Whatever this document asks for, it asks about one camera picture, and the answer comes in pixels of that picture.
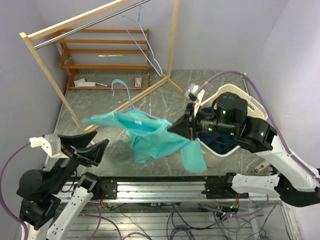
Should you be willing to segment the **navy blue t shirt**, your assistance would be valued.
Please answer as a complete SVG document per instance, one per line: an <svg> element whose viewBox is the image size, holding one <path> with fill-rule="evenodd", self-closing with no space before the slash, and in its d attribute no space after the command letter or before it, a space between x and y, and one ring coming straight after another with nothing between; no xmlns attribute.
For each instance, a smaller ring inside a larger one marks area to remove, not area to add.
<svg viewBox="0 0 320 240"><path fill-rule="evenodd" d="M209 147L213 152L225 155L236 147L234 138L229 135L218 133L199 133L198 139Z"/></svg>

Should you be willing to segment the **teal t shirt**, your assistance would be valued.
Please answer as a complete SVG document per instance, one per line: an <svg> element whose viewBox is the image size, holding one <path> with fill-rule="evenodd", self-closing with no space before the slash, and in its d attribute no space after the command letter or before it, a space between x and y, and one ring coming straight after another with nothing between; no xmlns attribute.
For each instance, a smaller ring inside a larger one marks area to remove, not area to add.
<svg viewBox="0 0 320 240"><path fill-rule="evenodd" d="M172 124L166 119L151 119L136 110L109 112L92 115L82 120L84 124L126 129L130 148L138 163L146 163L149 158L161 159L180 151L183 167L192 173L207 170L201 144L169 132Z"/></svg>

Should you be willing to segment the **light blue wire hanger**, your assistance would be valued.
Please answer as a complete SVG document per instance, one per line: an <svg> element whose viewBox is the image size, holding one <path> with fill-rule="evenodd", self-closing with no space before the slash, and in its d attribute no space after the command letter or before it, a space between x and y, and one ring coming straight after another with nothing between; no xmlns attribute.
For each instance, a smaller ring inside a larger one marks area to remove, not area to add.
<svg viewBox="0 0 320 240"><path fill-rule="evenodd" d="M141 11L142 11L142 1L141 0L138 2L138 7L139 7L139 9L138 9L137 18L132 18L132 17L129 17L129 16L123 15L123 14L121 14L120 17L117 16L116 18L120 22L120 24L124 27L124 30L126 31L126 33L133 40L134 44L138 47L140 52L143 54L147 63L149 63L149 65L153 68L153 70L156 72L156 74L158 76L163 77L164 76L163 69L162 69L160 63L158 62L158 60L156 59L154 51L150 45L150 41L148 40L147 35L144 32L142 25L141 25ZM140 43L138 43L138 41L133 37L133 34L130 33L129 29L127 28L127 25L123 20L124 18L138 24L139 30L141 30L143 39L146 41L146 46L147 46L147 49L149 50L149 53L151 54L151 56L148 56L146 53L143 52L142 48L140 47Z"/></svg>

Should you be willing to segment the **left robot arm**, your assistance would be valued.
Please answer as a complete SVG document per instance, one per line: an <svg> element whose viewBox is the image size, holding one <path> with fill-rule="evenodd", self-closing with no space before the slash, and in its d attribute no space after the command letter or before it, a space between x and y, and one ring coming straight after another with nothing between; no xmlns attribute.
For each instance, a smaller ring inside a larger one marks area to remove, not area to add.
<svg viewBox="0 0 320 240"><path fill-rule="evenodd" d="M57 196L78 166L97 167L103 159L109 139L91 144L97 131L73 136L46 134L30 138L32 148L40 147L57 161L50 170L31 169L19 180L17 195L22 197L19 219L23 240L64 240L83 207L99 198L102 179L91 172L81 175L72 196L55 217L61 203Z"/></svg>

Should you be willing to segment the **light blue hanger with teal shirt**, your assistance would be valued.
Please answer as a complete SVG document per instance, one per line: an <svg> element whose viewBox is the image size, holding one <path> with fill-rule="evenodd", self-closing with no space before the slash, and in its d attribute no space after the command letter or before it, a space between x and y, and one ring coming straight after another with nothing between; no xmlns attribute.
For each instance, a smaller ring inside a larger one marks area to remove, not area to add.
<svg viewBox="0 0 320 240"><path fill-rule="evenodd" d="M152 115L151 113L142 111L139 108L136 108L134 106L134 103L133 103L133 100L132 100L132 97L131 97L131 94L130 94L130 90L129 90L127 84L123 80L120 80L120 79L113 80L112 83L111 83L111 90L112 91L115 90L115 84L117 84L117 83L121 84L121 85L123 85L125 87L125 89L127 91L127 95L128 95L128 104L129 105L127 103L123 103L121 106L119 106L116 109L114 109L113 110L114 112L126 113L126 112L129 112L129 111L136 111L136 112L139 112L141 114L144 114L144 115L148 116L150 119L155 119L155 120L159 120L160 119L159 117L156 117L156 116Z"/></svg>

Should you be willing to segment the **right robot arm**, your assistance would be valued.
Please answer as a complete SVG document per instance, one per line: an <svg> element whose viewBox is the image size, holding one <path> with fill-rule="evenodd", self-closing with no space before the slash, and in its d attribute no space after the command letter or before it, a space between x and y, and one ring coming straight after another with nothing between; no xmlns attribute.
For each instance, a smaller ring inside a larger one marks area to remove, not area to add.
<svg viewBox="0 0 320 240"><path fill-rule="evenodd" d="M189 103L184 115L168 131L189 140L195 140L202 133L231 137L240 148L271 163L279 174L246 176L228 172L220 184L220 191L209 191L209 197L231 198L257 193L279 197L299 208L319 204L319 169L295 161L295 157L282 145L274 127L264 119L248 116L245 99L226 92L219 95L212 106L216 107L214 112L195 112L194 103Z"/></svg>

